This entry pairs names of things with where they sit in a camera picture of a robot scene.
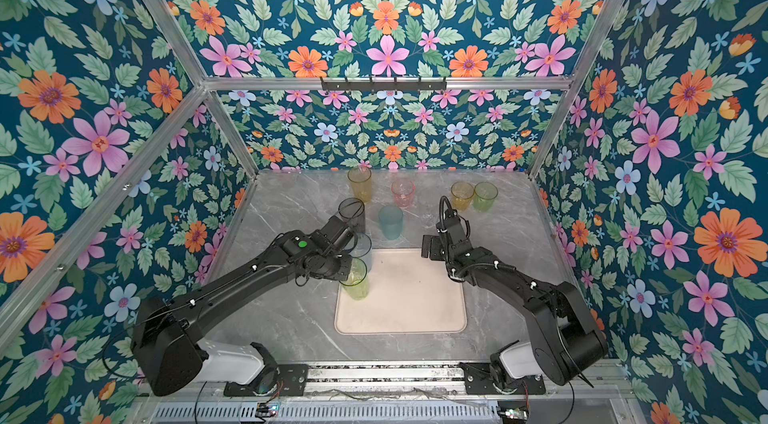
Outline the blue tall plastic tumbler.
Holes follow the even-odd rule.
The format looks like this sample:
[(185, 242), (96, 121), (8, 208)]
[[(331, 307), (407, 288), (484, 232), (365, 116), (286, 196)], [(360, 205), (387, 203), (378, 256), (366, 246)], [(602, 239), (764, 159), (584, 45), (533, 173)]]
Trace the blue tall plastic tumbler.
[(368, 272), (371, 272), (373, 267), (372, 248), (371, 237), (365, 233), (358, 233), (353, 241), (352, 248), (349, 250), (349, 254), (353, 258), (361, 259), (365, 263)]

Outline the green tall plastic tumbler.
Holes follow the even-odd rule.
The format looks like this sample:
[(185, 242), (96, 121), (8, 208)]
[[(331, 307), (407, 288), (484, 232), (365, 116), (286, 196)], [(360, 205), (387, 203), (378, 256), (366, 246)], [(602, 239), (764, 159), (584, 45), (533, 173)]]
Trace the green tall plastic tumbler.
[(363, 259), (357, 257), (352, 259), (347, 279), (341, 281), (340, 285), (353, 300), (363, 300), (368, 296), (368, 266)]

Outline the grey smoked plastic tumbler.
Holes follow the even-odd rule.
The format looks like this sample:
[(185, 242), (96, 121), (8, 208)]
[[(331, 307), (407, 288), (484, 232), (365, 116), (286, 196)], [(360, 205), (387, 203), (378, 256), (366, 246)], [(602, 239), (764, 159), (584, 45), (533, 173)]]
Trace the grey smoked plastic tumbler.
[(337, 214), (355, 233), (366, 234), (366, 207), (361, 199), (345, 198), (338, 205)]

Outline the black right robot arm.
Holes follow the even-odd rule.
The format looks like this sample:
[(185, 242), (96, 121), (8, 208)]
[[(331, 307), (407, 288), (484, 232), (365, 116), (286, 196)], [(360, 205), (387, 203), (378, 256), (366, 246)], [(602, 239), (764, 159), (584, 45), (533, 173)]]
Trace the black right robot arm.
[(508, 392), (528, 377), (545, 376), (563, 386), (603, 359), (609, 350), (585, 299), (573, 284), (533, 278), (470, 240), (468, 220), (457, 210), (439, 212), (437, 233), (422, 239), (421, 255), (445, 264), (448, 278), (485, 289), (523, 318), (528, 340), (490, 357), (493, 385)]

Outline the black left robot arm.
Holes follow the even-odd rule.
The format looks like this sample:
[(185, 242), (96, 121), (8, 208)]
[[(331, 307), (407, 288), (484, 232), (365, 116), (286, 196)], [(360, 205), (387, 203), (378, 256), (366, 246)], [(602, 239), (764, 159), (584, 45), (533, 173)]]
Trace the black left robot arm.
[(165, 397), (192, 383), (222, 382), (253, 395), (277, 391), (279, 368), (261, 344), (207, 339), (214, 327), (267, 291), (310, 279), (342, 282), (365, 220), (347, 204), (322, 228), (280, 233), (254, 258), (203, 287), (171, 299), (153, 296), (138, 308), (130, 349), (152, 393)]

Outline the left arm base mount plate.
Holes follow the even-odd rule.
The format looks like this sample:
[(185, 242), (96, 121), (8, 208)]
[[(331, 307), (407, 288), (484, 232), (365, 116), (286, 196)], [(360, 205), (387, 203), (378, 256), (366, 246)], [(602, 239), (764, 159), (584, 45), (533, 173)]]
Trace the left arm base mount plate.
[(227, 383), (226, 397), (297, 397), (304, 394), (308, 383), (307, 364), (268, 366), (248, 384)]

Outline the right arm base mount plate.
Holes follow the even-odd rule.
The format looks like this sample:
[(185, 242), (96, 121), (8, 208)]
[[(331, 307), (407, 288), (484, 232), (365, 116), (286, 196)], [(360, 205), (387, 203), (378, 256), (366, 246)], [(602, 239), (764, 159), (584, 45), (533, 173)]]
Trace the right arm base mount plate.
[(465, 391), (469, 395), (544, 395), (543, 379), (536, 376), (513, 378), (498, 363), (460, 362)]

